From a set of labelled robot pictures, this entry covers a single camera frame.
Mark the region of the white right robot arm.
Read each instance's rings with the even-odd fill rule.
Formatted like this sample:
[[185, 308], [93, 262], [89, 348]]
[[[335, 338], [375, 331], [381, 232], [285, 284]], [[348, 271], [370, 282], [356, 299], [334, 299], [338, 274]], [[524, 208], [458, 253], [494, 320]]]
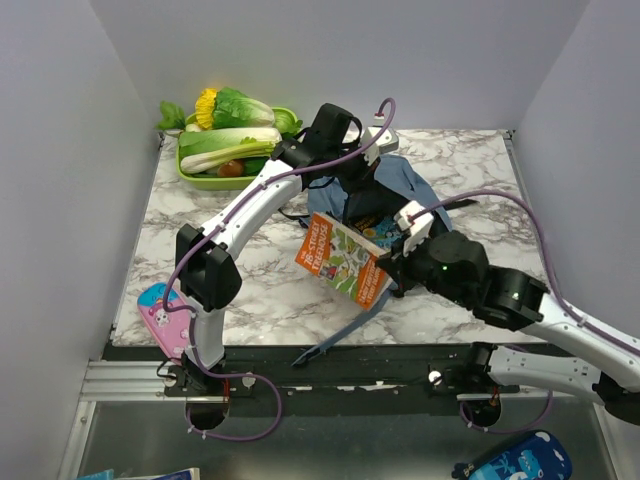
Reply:
[[458, 231], [426, 239], [410, 252], [396, 243], [376, 263], [401, 291], [421, 285], [490, 326], [523, 332], [565, 353], [548, 356], [475, 342], [464, 363], [444, 374], [444, 384], [455, 393], [537, 387], [587, 399], [638, 424], [638, 340], [589, 316], [574, 319], [544, 283], [490, 264], [485, 248]]

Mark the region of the blue fabric backpack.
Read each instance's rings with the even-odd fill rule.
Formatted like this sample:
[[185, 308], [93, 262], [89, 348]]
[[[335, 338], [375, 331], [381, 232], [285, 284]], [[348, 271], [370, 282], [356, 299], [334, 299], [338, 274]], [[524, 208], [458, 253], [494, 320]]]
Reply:
[[[393, 217], [411, 200], [416, 200], [424, 206], [430, 206], [440, 201], [429, 183], [402, 156], [383, 155], [375, 169], [374, 179], [373, 187], [352, 194], [348, 194], [335, 179], [324, 185], [321, 185], [319, 180], [313, 181], [312, 189], [308, 190], [308, 213], [287, 214], [282, 208], [278, 209], [278, 212], [288, 220], [297, 221], [301, 227], [308, 229], [310, 218], [314, 213], [329, 214], [349, 226], [351, 219], [364, 215], [381, 214]], [[476, 200], [463, 199], [438, 207], [434, 213], [435, 234], [452, 230], [452, 222], [446, 212], [478, 203]], [[306, 350], [294, 360], [292, 366], [304, 365], [373, 319], [392, 296], [402, 296], [398, 289], [397, 285], [392, 282], [370, 311], [359, 313], [347, 326], [338, 330], [327, 340]]]

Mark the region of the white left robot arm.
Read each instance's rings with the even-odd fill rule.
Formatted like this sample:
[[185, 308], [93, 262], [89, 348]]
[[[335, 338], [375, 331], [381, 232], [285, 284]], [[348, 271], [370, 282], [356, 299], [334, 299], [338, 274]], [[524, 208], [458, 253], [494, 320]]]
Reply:
[[176, 237], [176, 266], [170, 280], [198, 302], [191, 310], [187, 357], [194, 364], [187, 382], [201, 395], [222, 380], [222, 332], [226, 306], [242, 284], [235, 264], [248, 240], [285, 203], [316, 179], [335, 177], [345, 191], [373, 178], [377, 141], [389, 128], [396, 105], [385, 99], [376, 114], [377, 131], [344, 137], [358, 121], [336, 105], [323, 105], [312, 125], [278, 143], [258, 176], [221, 213], [199, 228], [183, 226]]

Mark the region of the orange treehouse book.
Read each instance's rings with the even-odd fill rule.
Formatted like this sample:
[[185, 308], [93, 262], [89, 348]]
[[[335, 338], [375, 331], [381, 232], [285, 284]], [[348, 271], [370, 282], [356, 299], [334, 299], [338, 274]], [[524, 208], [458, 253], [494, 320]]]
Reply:
[[386, 251], [324, 213], [314, 213], [296, 262], [370, 311], [389, 287], [391, 278], [377, 260]]

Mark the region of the pink pencil case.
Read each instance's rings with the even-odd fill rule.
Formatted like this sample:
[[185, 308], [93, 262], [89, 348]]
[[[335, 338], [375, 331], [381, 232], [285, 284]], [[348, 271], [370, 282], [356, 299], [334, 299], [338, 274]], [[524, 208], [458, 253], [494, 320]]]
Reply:
[[182, 354], [189, 343], [190, 312], [167, 312], [163, 307], [165, 289], [165, 283], [155, 283], [144, 290], [137, 299], [137, 308], [166, 357], [180, 365]]

